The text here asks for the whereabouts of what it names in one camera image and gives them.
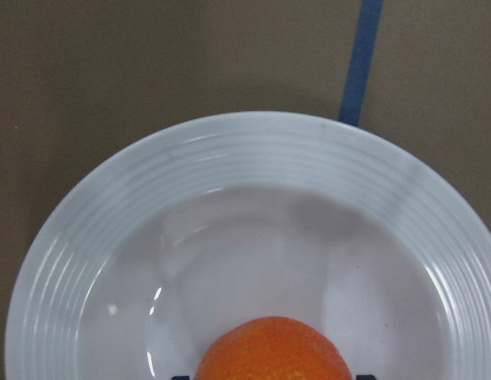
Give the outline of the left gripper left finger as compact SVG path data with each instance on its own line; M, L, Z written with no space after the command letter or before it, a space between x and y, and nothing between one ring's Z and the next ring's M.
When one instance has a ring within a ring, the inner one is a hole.
M184 375L174 375L172 377L172 380L192 380L192 378L191 376L184 374Z

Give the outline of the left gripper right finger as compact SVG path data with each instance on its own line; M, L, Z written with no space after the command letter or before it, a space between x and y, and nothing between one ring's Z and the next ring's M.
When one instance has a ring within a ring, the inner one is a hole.
M376 377L373 374L358 374L355 380L376 380Z

